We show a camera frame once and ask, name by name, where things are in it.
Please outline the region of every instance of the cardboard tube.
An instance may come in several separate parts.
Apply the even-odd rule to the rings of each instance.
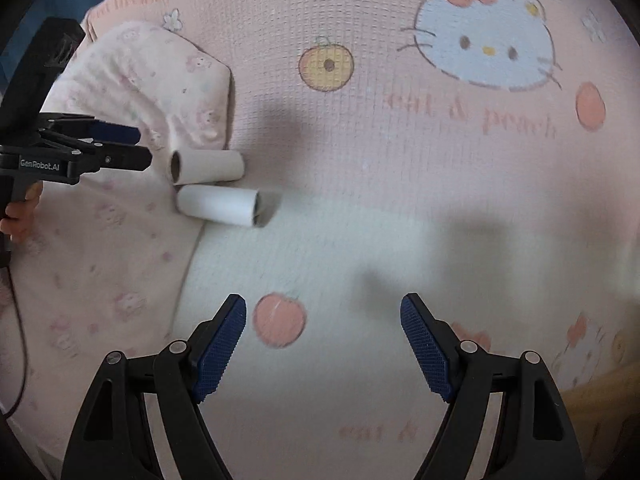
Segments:
[[[172,153],[169,174],[176,186],[231,182],[244,175],[244,160],[230,150],[181,148]]]
[[[261,213],[256,190],[197,184],[178,192],[177,207],[187,216],[244,227],[254,227]]]

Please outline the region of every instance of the fabric texture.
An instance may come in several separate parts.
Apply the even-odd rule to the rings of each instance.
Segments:
[[[46,182],[36,229],[16,248],[12,272],[30,352],[15,422],[62,457],[101,359],[166,343],[202,221],[179,214],[168,179],[172,147],[225,143],[228,68],[148,23],[126,23],[78,56],[44,111],[90,114],[136,126],[153,153],[143,172],[100,170],[76,186]],[[0,333],[0,396],[21,379],[20,341],[6,282]]]
[[[200,406],[236,480],[415,475],[446,406],[408,292],[560,389],[639,355],[640,48],[608,0],[104,0],[86,42],[127,20],[230,67],[240,185],[282,195],[264,230],[207,225],[174,326],[247,301]]]

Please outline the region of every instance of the person's hand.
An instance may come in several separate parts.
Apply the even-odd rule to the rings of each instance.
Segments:
[[[23,242],[33,229],[34,211],[40,203],[42,182],[36,182],[27,190],[24,202],[11,202],[4,213],[8,218],[0,220],[0,232],[11,237],[12,242]]]

